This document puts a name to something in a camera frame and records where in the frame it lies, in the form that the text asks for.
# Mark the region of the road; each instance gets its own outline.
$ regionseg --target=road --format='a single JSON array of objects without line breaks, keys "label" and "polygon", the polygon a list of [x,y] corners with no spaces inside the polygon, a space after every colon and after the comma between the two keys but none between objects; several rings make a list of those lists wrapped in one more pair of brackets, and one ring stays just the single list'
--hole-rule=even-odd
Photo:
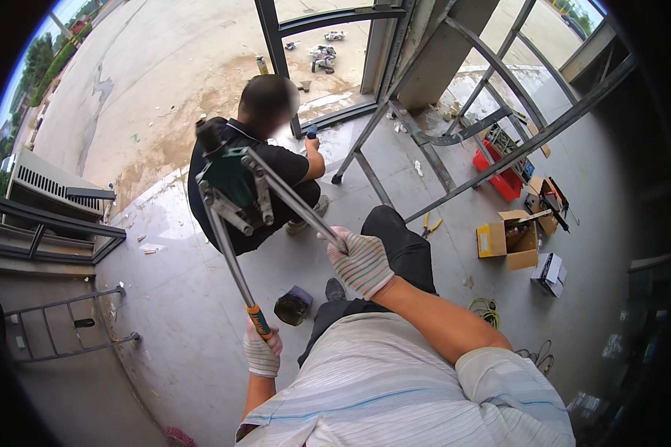
[{"label": "road", "polygon": [[[482,35],[494,49],[522,1],[502,0],[498,5]],[[284,20],[352,5],[348,0],[282,0],[276,6]],[[332,75],[311,74],[307,56],[309,47],[324,43],[321,35],[328,30],[289,39],[303,41],[287,53],[291,78],[313,80],[311,92],[301,94],[302,103],[328,94],[358,97],[368,23],[347,23],[338,29],[348,33],[345,41],[334,43],[338,61]],[[556,65],[580,45],[543,1],[535,5],[524,32]],[[268,54],[252,0],[118,4],[66,67],[49,97],[34,151],[92,183],[114,183],[121,210],[166,174],[188,164],[193,124],[201,113],[235,115],[240,91],[257,74],[254,53]],[[505,61],[539,65],[519,42]],[[465,63],[483,64],[478,54]],[[327,112],[311,108],[303,118]]]}]

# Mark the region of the white striped shirt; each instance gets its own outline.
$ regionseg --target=white striped shirt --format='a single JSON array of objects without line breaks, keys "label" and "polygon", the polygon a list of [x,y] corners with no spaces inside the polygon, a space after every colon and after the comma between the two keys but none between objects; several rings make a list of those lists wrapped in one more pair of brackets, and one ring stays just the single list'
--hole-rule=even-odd
[{"label": "white striped shirt", "polygon": [[254,409],[242,446],[574,445],[556,390],[501,348],[453,368],[394,313],[343,317],[318,339],[295,382]]}]

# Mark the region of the sneaker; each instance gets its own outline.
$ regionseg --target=sneaker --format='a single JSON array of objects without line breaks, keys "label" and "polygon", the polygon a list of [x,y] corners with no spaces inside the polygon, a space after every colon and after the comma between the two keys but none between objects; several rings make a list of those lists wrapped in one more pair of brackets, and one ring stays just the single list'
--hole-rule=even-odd
[{"label": "sneaker", "polygon": [[[324,194],[321,196],[321,198],[318,199],[318,203],[316,203],[313,207],[313,211],[315,211],[315,214],[323,217],[330,204],[331,200],[328,199],[328,196]],[[306,228],[308,228],[308,223],[305,220],[301,222],[294,222],[292,220],[286,224],[286,232],[289,235],[296,235],[304,231]]]},{"label": "sneaker", "polygon": [[336,278],[331,278],[325,283],[325,298],[328,301],[339,301],[346,298],[346,291]]}]

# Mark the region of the collar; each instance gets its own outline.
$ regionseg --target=collar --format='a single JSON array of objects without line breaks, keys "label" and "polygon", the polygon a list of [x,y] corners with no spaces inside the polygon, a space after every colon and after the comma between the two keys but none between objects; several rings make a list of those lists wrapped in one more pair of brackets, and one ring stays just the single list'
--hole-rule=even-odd
[{"label": "collar", "polygon": [[253,136],[251,135],[251,130],[249,130],[248,126],[247,126],[246,124],[243,124],[243,123],[240,122],[240,121],[234,120],[234,119],[232,118],[232,119],[230,119],[230,120],[226,123],[226,125],[227,125],[228,127],[231,127],[233,130],[235,130],[235,131],[237,131],[237,132],[243,134],[246,138],[251,138],[251,139],[254,140],[254,141],[258,141],[259,143],[263,143],[263,142],[264,142],[264,141],[262,141],[262,140],[260,140],[260,139],[258,139],[258,138],[256,138],[256,137],[253,137]]}]

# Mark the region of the work glove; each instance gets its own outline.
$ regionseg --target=work glove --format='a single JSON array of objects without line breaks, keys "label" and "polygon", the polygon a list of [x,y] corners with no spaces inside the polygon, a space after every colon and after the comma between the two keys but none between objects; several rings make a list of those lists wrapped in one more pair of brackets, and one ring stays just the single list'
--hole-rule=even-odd
[{"label": "work glove", "polygon": [[248,359],[249,372],[261,377],[275,378],[278,375],[278,368],[281,366],[280,354],[283,349],[283,342],[281,342],[281,336],[278,335],[278,327],[271,323],[268,326],[271,328],[273,336],[269,340],[264,340],[256,327],[253,326],[251,318],[248,318],[243,344]]},{"label": "work glove", "polygon": [[[345,241],[348,255],[328,244],[328,257],[340,279],[365,299],[371,299],[394,276],[382,241],[375,236],[361,236],[343,227],[331,227]],[[321,233],[318,238],[325,239]]]}]

